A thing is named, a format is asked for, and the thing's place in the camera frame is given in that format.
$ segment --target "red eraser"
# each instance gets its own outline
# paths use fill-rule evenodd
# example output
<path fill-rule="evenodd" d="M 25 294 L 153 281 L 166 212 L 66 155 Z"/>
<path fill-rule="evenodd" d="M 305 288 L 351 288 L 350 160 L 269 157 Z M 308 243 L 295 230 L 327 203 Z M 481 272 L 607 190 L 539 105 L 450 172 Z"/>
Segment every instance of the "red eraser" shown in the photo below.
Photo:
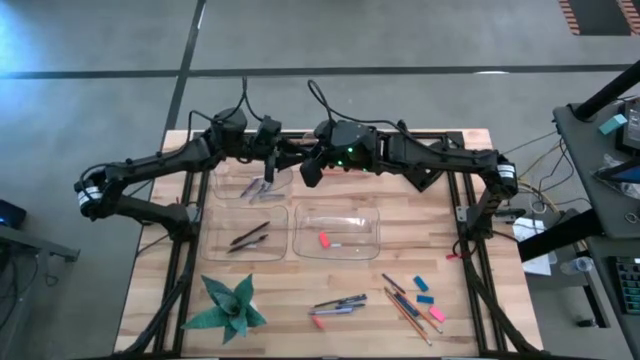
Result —
<path fill-rule="evenodd" d="M 322 329 L 324 330 L 324 324 L 322 323 L 322 321 L 320 321 L 320 318 L 312 315 L 311 316 L 311 320 L 313 320 L 313 322 L 316 324 L 316 326 L 318 327 L 318 329 Z"/>
<path fill-rule="evenodd" d="M 322 244 L 323 248 L 328 249 L 331 246 L 331 243 L 329 242 L 329 237 L 327 236 L 327 234 L 321 232 L 318 235 L 318 238 L 320 239 L 320 244 Z"/>
<path fill-rule="evenodd" d="M 440 321 L 441 323 L 444 322 L 444 319 L 445 319 L 444 314 L 442 313 L 442 311 L 440 311 L 440 309 L 435 307 L 435 305 L 429 308 L 429 314 L 433 315 L 433 317 L 436 318 L 436 320 Z"/>

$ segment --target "small block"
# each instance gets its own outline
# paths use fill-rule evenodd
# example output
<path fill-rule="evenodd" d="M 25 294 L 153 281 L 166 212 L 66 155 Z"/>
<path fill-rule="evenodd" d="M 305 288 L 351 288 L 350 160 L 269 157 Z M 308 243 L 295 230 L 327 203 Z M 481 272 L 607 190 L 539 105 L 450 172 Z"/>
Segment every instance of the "small block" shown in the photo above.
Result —
<path fill-rule="evenodd" d="M 433 304 L 435 299 L 431 296 L 418 295 L 416 301 L 421 302 L 423 304 Z"/>
<path fill-rule="evenodd" d="M 318 327 L 318 329 L 324 330 L 324 324 L 322 323 L 319 317 L 313 315 L 311 316 L 311 320 L 313 320 L 313 323 L 316 324 L 316 327 Z"/>
<path fill-rule="evenodd" d="M 431 314 L 434 318 L 436 318 L 436 320 L 440 321 L 441 323 L 444 323 L 444 320 L 446 319 L 442 311 L 440 311 L 440 309 L 438 309 L 435 305 L 429 308 L 429 314 Z"/>
<path fill-rule="evenodd" d="M 420 288 L 420 290 L 422 291 L 427 291 L 429 290 L 429 287 L 427 286 L 427 284 L 422 280 L 422 278 L 420 276 L 416 276 L 413 278 L 413 282 L 416 283 L 416 285 L 418 285 L 418 287 Z"/>
<path fill-rule="evenodd" d="M 600 132 L 603 135 L 608 135 L 612 131 L 618 129 L 619 127 L 623 126 L 626 123 L 627 123 L 627 118 L 625 118 L 624 115 L 622 114 L 618 114 L 612 117 L 611 119 L 605 121 L 605 123 L 600 125 L 598 129 L 600 129 Z"/>
<path fill-rule="evenodd" d="M 321 232 L 318 235 L 318 238 L 320 239 L 320 244 L 322 244 L 323 248 L 328 249 L 331 246 L 331 243 L 329 242 L 329 237 L 327 236 L 327 234 Z"/>

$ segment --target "concrete floor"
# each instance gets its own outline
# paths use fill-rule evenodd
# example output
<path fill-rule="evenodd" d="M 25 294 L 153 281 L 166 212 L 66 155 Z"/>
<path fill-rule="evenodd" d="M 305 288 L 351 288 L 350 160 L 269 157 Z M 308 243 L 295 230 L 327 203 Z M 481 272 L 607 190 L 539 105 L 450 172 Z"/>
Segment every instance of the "concrete floor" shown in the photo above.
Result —
<path fill-rule="evenodd" d="M 178 69 L 195 6 L 195 0 L 0 1 L 0 71 Z M 635 62 L 639 49 L 640 37 L 570 35 L 555 0 L 209 0 L 191 67 L 618 64 Z M 494 145 L 507 150 L 552 131 L 553 107 L 584 100 L 615 76 L 316 80 L 332 106 L 347 114 L 402 118 L 413 128 L 489 128 Z M 287 128 L 312 128 L 323 110 L 305 81 L 252 78 L 252 105 Z M 174 78 L 0 80 L 0 151 L 8 154 L 0 158 L 0 198 L 29 211 L 26 231 L 82 249 L 76 264 L 52 262 L 59 285 L 34 285 L 37 301 L 24 341 L 14 346 L 16 359 L 110 353 L 140 227 L 117 217 L 91 223 L 80 215 L 72 185 L 88 165 L 156 151 L 175 85 Z M 215 113 L 234 106 L 239 95 L 237 78 L 190 79 L 176 127 L 186 127 L 187 111 Z M 523 169 L 554 141 L 510 158 Z M 566 174 L 565 164 L 550 182 Z M 577 177 L 550 193 L 556 201 L 583 194 Z M 545 349 L 631 358 L 615 321 L 606 330 L 573 326 L 575 316 L 588 315 L 582 293 L 532 298 Z"/>

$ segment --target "marker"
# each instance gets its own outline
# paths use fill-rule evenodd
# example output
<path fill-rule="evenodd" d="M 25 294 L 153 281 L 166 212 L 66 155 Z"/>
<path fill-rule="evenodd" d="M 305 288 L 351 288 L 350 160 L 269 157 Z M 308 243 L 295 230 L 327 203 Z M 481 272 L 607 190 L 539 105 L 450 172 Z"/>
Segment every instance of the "marker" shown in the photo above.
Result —
<path fill-rule="evenodd" d="M 312 310 L 312 311 L 309 311 L 309 315 L 341 315 L 341 314 L 351 314 L 352 312 L 353 312 L 353 308 L 348 307 L 344 309 Z"/>

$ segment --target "clear plastic container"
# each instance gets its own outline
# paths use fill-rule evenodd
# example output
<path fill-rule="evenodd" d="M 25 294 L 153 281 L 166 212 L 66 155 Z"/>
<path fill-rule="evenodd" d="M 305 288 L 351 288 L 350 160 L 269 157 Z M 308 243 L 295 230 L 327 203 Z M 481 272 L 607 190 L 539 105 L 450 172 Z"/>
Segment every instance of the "clear plastic container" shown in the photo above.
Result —
<path fill-rule="evenodd" d="M 287 253 L 289 237 L 289 215 L 282 206 L 271 208 L 224 208 L 214 206 L 205 211 L 200 233 L 200 255 L 212 261 L 274 261 Z M 269 221 L 263 229 L 255 232 L 236 245 L 258 239 L 269 234 L 262 242 L 242 250 L 228 253 L 231 242 Z"/>
<path fill-rule="evenodd" d="M 228 159 L 218 164 L 213 172 L 213 193 L 218 199 L 230 200 L 226 201 L 227 205 L 236 207 L 270 204 L 289 197 L 293 181 L 290 168 L 276 171 L 273 183 L 268 188 L 263 179 L 263 162 L 241 164 Z"/>
<path fill-rule="evenodd" d="M 331 260 L 371 260 L 380 253 L 377 208 L 341 207 L 302 202 L 295 212 L 293 251 Z M 330 245 L 323 246 L 321 233 Z"/>
<path fill-rule="evenodd" d="M 571 261 L 565 261 L 560 265 L 560 271 L 565 275 L 576 275 L 589 272 L 593 269 L 593 259 L 588 256 L 581 256 Z"/>

